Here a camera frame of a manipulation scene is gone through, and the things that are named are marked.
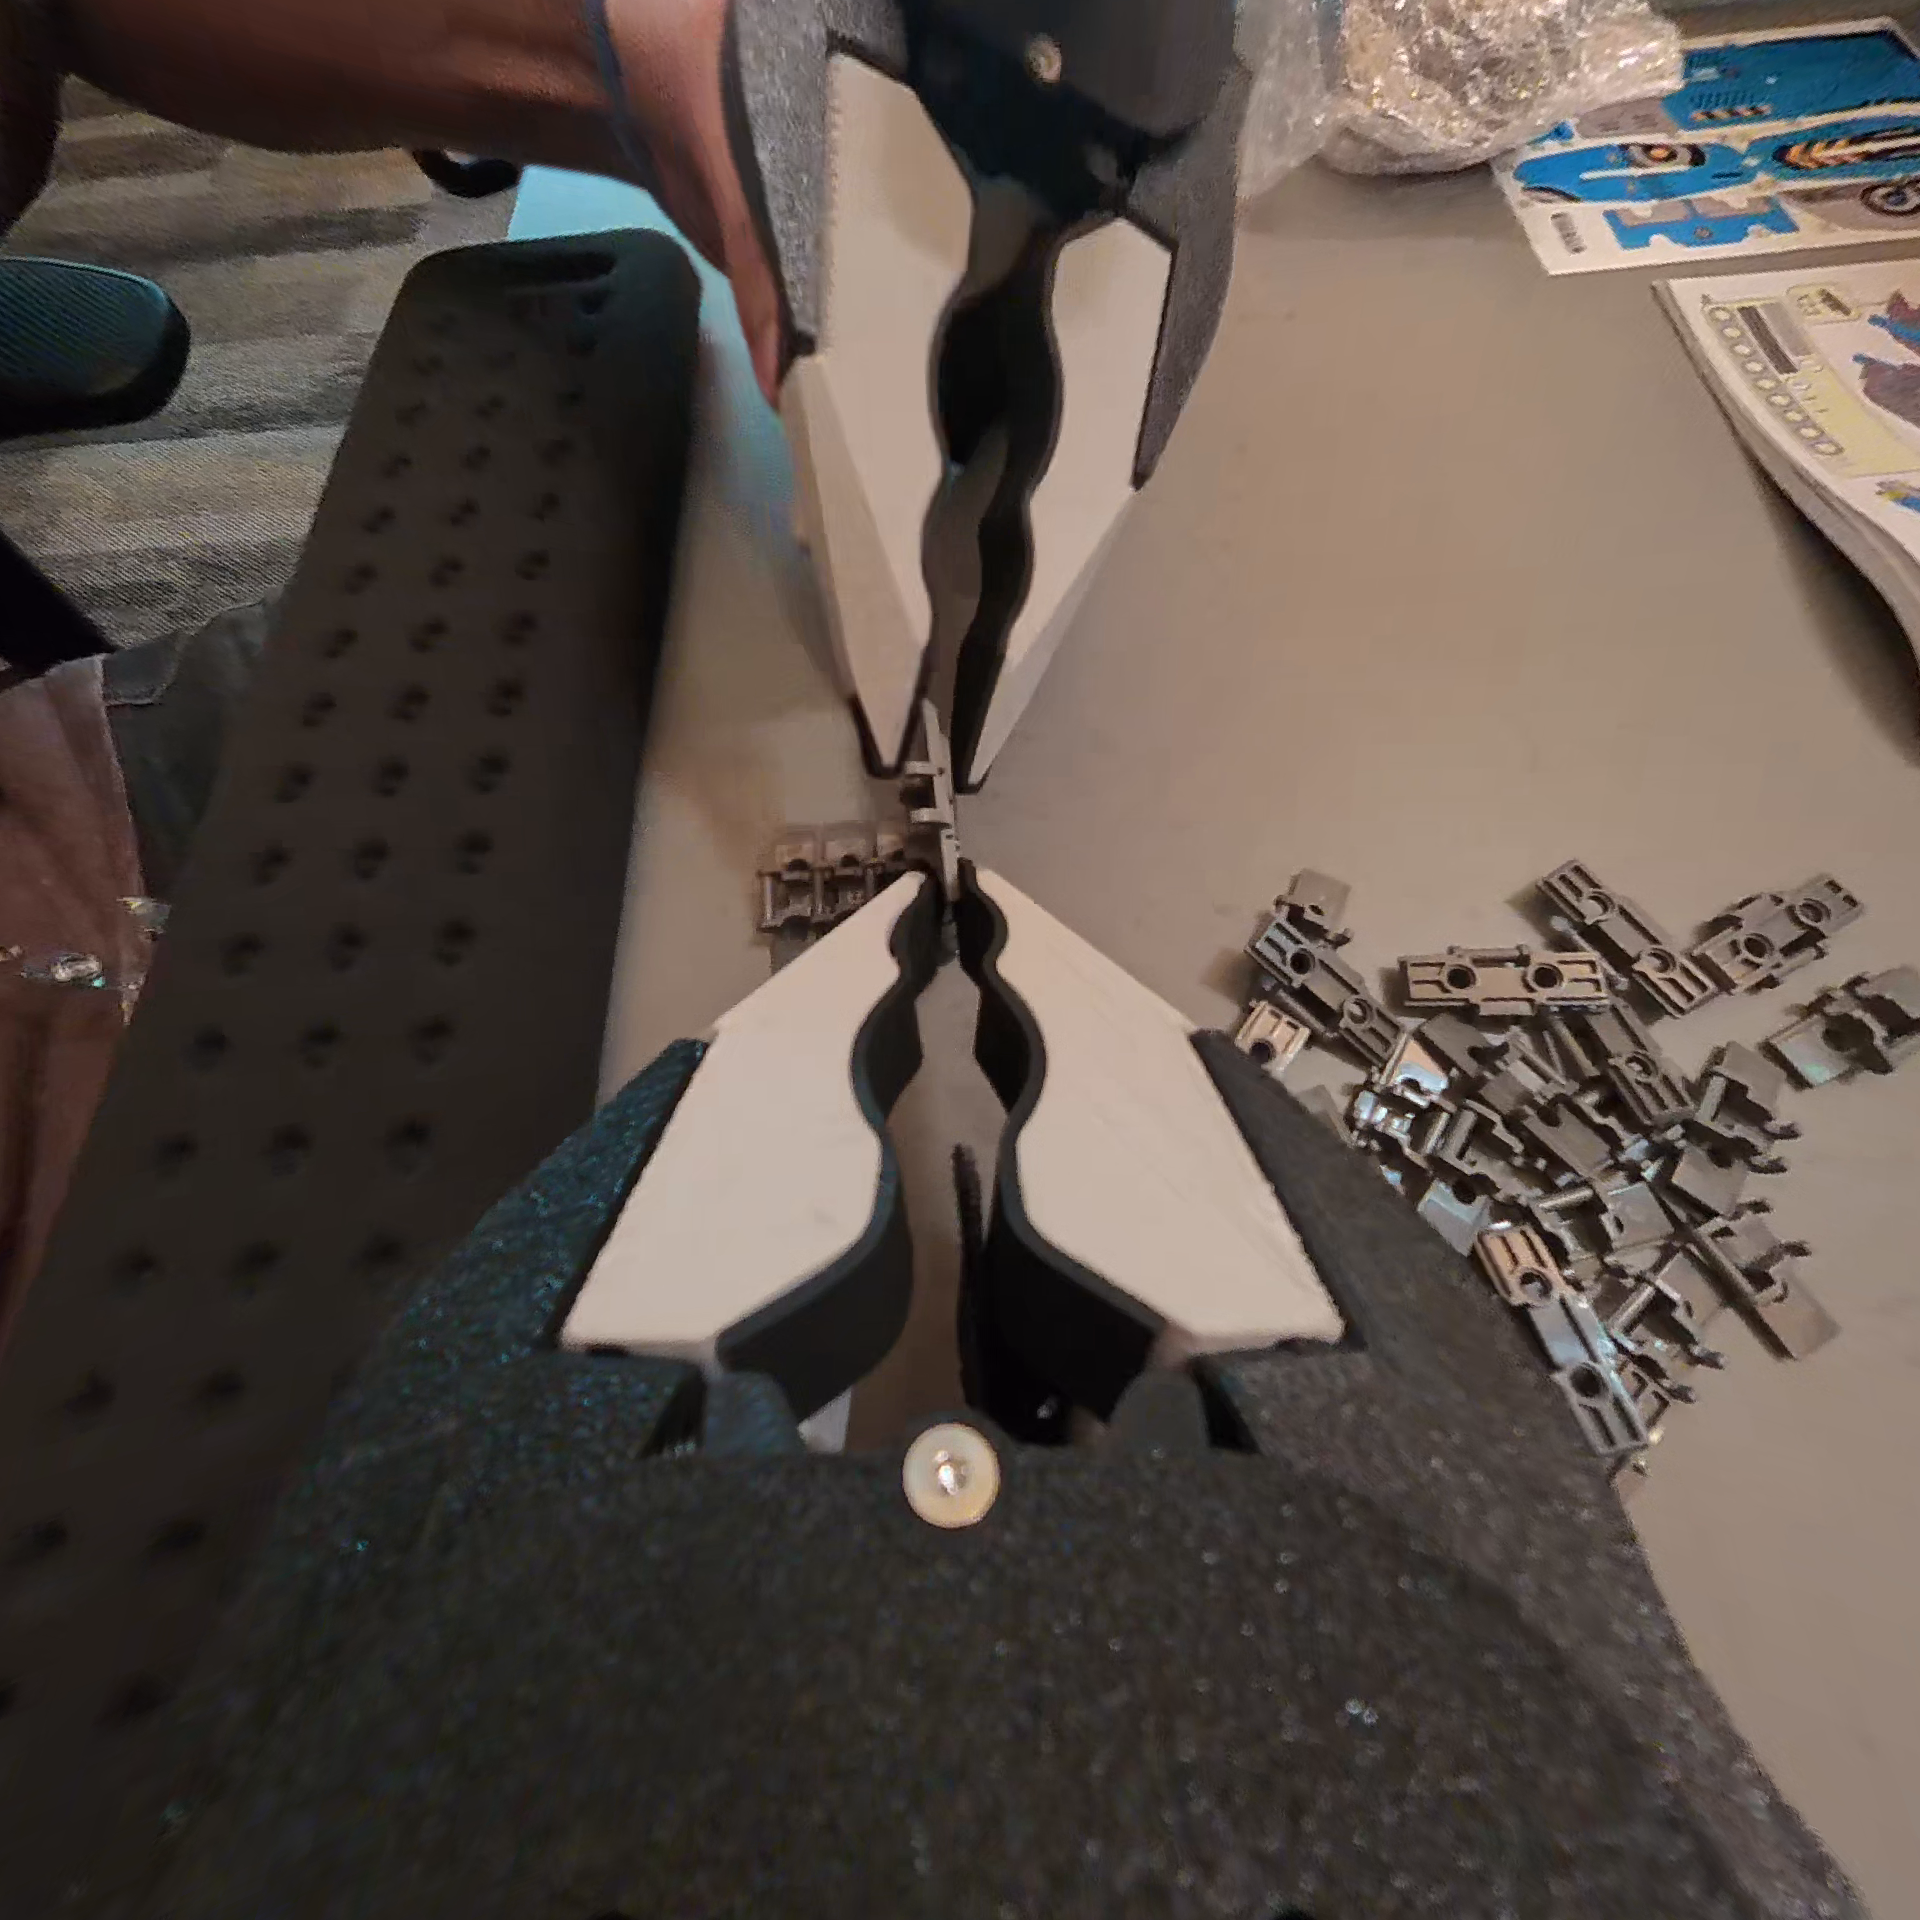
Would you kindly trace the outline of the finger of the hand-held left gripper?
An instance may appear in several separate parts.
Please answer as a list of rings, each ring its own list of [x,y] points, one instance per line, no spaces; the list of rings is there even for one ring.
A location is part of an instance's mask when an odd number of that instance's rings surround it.
[[[1171,251],[1128,222],[1050,240],[1014,301],[1017,406],[980,519],[980,595],[956,670],[956,782],[976,793],[1040,690],[1138,481]]]
[[[828,62],[824,291],[789,369],[803,542],[862,753],[910,753],[932,645],[929,514],[945,488],[932,358],[970,267],[970,179],[918,95],[858,58]]]

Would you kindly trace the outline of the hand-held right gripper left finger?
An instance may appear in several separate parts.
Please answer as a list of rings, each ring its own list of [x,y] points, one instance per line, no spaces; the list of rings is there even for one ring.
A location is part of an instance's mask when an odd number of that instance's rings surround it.
[[[910,1305],[889,1115],[945,901],[889,882],[713,1025],[560,1343],[694,1369],[870,1369]]]

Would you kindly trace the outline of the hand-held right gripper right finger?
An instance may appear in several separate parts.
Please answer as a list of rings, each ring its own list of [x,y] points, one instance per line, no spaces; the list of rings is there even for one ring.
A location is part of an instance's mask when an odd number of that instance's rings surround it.
[[[1198,1029],[994,870],[962,870],[974,1055],[1002,1111],[982,1305],[1025,1369],[1157,1369],[1341,1314]]]

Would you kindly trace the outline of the single grey track link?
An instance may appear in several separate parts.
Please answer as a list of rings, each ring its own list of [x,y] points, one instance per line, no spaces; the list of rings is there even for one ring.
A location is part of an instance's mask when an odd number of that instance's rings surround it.
[[[950,743],[932,696],[918,701],[918,720],[900,762],[899,798],[906,864],[929,875],[950,903],[961,885],[962,854],[954,810]]]

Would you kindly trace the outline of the pile of grey track links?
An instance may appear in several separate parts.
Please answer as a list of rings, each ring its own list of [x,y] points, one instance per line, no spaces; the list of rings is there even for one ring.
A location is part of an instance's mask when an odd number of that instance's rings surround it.
[[[1621,1477],[1645,1472],[1697,1377],[1723,1367],[1721,1315],[1781,1359],[1835,1341],[1810,1250],[1778,1232],[1757,1183],[1787,1173],[1802,1135],[1793,1087],[1915,1061],[1915,966],[1846,976],[1689,1069],[1666,1029],[1827,959],[1860,896],[1818,873],[1677,938],[1581,859],[1532,890],[1544,941],[1405,953],[1388,1002],[1346,954],[1352,886],[1297,870],[1246,946],[1234,1043],[1277,1083],[1309,1048],[1360,1066],[1346,1091],[1297,1097],[1478,1267]]]

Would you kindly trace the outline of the grey desk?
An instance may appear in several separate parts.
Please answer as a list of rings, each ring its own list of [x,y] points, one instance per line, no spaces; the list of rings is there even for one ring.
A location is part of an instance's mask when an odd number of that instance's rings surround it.
[[[1692,1062],[1915,961],[1915,674],[1741,454],[1643,272],[1549,279],[1486,175],[1304,170],[1238,233],[1179,433],[966,845],[1203,1023],[1301,869],[1352,953],[1508,946],[1569,857],[1674,933],[1834,873],[1830,959]],[[1729,1362],[1630,1506],[1747,1738],[1915,1914],[1915,1069],[1793,1104],[1760,1183],[1841,1336]]]

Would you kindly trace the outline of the person's left hand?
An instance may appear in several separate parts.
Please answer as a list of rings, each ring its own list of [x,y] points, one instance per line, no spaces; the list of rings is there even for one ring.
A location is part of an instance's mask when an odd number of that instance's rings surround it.
[[[627,3],[617,25],[636,62],[632,95],[657,199],[702,258],[726,277],[763,397],[779,403],[785,315],[747,185],[730,144],[724,51],[730,3]]]

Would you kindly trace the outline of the clear plastic bag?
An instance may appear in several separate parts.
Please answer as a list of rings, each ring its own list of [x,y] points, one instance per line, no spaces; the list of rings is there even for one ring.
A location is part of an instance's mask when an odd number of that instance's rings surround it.
[[[1322,159],[1345,175],[1446,175],[1554,126],[1672,91],[1683,35],[1643,1],[1246,1],[1256,85],[1238,202]]]

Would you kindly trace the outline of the blue wristband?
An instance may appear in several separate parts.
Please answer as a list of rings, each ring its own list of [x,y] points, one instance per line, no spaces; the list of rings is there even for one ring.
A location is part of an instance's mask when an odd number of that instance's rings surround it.
[[[598,87],[604,121],[620,154],[620,166],[634,179],[652,178],[654,163],[641,131],[641,122],[634,114],[634,95],[629,91],[617,40],[612,35],[609,1],[580,1],[580,13],[593,51],[593,70]]]

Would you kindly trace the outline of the blue sticker sheet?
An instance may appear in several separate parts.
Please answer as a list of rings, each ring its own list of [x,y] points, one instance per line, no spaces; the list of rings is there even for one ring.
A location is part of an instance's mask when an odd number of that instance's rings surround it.
[[[1915,234],[1915,22],[1686,35],[1676,87],[1565,118],[1492,173],[1549,277]]]

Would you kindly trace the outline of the metal clip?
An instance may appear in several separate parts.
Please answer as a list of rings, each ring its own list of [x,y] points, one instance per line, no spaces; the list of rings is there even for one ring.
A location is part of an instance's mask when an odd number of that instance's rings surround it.
[[[172,904],[154,896],[124,896],[114,904],[112,934],[104,944],[2,941],[2,970],[41,986],[110,992],[137,1001]]]

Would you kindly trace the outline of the dark grey pants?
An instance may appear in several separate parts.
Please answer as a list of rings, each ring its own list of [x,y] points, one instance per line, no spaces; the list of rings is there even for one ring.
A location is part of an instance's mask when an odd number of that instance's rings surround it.
[[[174,893],[278,613],[272,593],[116,649],[104,704],[149,896]]]

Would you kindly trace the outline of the instruction booklet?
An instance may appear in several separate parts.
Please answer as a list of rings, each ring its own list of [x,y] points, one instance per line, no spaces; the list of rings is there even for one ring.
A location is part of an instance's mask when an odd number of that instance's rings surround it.
[[[1661,279],[1652,296],[1748,457],[1915,649],[1915,256]]]

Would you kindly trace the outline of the dark teal office chair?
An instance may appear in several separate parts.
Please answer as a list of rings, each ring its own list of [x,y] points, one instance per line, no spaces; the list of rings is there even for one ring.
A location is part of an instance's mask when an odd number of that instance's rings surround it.
[[[2,258],[2,440],[136,425],[178,391],[193,330],[152,279]]]

